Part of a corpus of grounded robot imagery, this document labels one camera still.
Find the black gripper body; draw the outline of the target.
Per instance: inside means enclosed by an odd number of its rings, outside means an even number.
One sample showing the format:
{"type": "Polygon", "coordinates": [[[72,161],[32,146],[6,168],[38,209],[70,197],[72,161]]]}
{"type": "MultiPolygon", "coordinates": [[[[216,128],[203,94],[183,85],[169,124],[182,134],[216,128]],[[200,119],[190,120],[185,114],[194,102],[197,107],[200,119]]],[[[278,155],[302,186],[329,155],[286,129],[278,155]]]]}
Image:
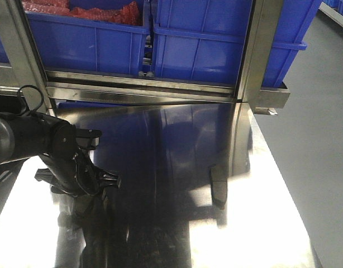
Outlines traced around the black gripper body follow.
{"type": "Polygon", "coordinates": [[[46,168],[38,169],[35,179],[52,185],[55,193],[96,196],[106,187],[121,185],[118,175],[95,166],[80,148],[68,154],[42,154],[39,158],[46,168]]]}

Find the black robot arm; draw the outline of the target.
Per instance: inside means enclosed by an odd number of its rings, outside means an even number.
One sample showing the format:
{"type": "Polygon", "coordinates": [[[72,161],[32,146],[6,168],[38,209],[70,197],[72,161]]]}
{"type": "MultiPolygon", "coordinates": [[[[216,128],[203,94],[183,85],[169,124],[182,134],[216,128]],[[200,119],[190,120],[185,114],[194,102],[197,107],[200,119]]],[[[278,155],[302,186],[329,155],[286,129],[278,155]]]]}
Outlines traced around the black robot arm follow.
{"type": "Polygon", "coordinates": [[[118,175],[92,163],[89,152],[100,130],[79,129],[66,120],[38,112],[18,116],[0,113],[0,165],[38,156],[46,165],[35,178],[54,192],[73,197],[98,195],[106,187],[119,188],[118,175]]]}

